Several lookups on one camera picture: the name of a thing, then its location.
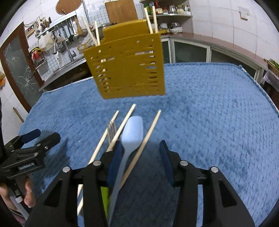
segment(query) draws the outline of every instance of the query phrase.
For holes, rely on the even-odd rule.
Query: spoon head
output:
[[[128,119],[122,135],[121,143],[125,154],[136,150],[143,140],[143,119],[140,116],[132,116]]]

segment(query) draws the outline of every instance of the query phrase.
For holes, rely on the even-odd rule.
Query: screw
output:
[[[182,165],[182,166],[187,166],[187,165],[188,165],[188,162],[185,161],[185,160],[182,160],[182,161],[180,161],[180,165]]]
[[[217,173],[219,171],[219,169],[217,167],[211,167],[211,171],[214,173]]]
[[[63,172],[69,172],[70,171],[70,167],[69,166],[65,166],[63,169],[62,169],[62,171]]]
[[[102,164],[102,163],[101,163],[100,160],[96,160],[96,161],[93,162],[93,165],[94,165],[94,166],[99,166],[99,165],[101,165],[101,164]]]

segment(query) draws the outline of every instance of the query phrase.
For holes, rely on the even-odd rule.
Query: blue gripper pad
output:
[[[161,155],[161,159],[163,162],[163,166],[165,169],[165,173],[166,173],[166,177],[168,179],[168,182],[171,184],[171,186],[174,185],[174,172],[173,172],[173,166],[172,163],[169,159],[168,156],[168,152],[170,152],[170,150],[168,149],[168,146],[166,144],[166,142],[164,140],[162,140],[160,142],[160,146],[159,146],[159,152]]]
[[[108,174],[107,174],[107,185],[110,187],[114,185],[114,182],[116,180],[117,172],[124,154],[124,148],[122,147],[121,142],[117,141],[115,146],[115,153],[113,156],[113,159],[111,161],[111,164],[109,166]]]
[[[41,131],[39,129],[35,129],[35,130],[23,135],[21,138],[21,142],[28,143],[28,142],[38,138],[40,135],[41,135]]]

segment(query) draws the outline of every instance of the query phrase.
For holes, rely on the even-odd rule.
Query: yellow basket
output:
[[[108,27],[103,33],[100,46],[84,51],[102,97],[164,95],[160,34],[150,34],[145,19]]]

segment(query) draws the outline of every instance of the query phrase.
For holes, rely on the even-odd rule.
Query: wooden cutting board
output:
[[[81,5],[81,0],[59,0],[56,4],[56,12],[64,15],[62,10],[66,13],[75,11]]]
[[[105,7],[109,16],[109,22],[122,23],[138,19],[133,0],[106,2]]]

